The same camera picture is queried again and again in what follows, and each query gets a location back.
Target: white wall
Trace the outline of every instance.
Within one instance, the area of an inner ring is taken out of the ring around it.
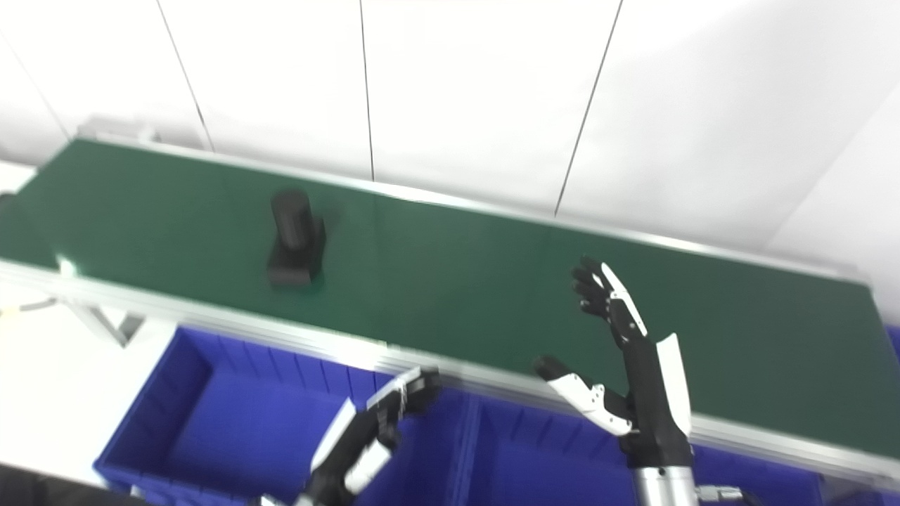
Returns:
[[[185,146],[853,264],[900,322],[900,3],[621,5],[0,0],[0,158],[133,118]]]
[[[618,0],[364,0],[380,181],[551,212]]]
[[[69,135],[100,114],[208,147],[155,0],[2,0],[0,32]]]
[[[40,164],[67,141],[0,33],[0,159]]]
[[[371,178],[357,0],[161,4],[217,151]]]

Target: white floor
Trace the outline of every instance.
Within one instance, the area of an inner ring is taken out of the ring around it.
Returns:
[[[0,192],[32,175],[0,162]],[[0,284],[0,308],[44,298]],[[62,305],[0,314],[0,464],[102,486],[91,465],[174,329],[173,322],[147,321],[122,349]]]

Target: black object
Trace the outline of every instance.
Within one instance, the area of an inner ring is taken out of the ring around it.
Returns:
[[[325,248],[325,223],[312,215],[310,199],[299,189],[272,197],[278,235],[269,256],[269,281],[276,285],[307,285],[319,273]]]
[[[67,480],[0,465],[3,506],[149,506],[146,502]]]

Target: metal leg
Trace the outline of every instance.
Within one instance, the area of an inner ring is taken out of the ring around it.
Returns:
[[[66,301],[65,305],[97,336],[112,338],[125,348],[144,322],[143,316],[127,314],[119,327],[113,325],[95,305]]]

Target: blue crate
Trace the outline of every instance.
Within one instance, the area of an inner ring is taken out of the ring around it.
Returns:
[[[345,398],[387,375],[179,329],[95,463],[161,506],[292,501]],[[635,504],[615,438],[581,417],[445,389],[400,428],[391,462],[358,506]],[[814,473],[697,448],[697,480],[736,484],[766,506],[821,506]]]
[[[900,327],[887,326],[886,329],[887,336],[891,339],[891,344],[894,345],[894,353],[900,359]]]
[[[900,506],[900,495],[877,491],[856,492],[833,501],[832,506]]]
[[[263,493],[293,501],[342,402],[364,404],[390,379],[179,329],[94,467],[160,505],[245,506]],[[445,392],[428,415],[404,421],[398,455],[360,505],[443,500],[462,395]]]

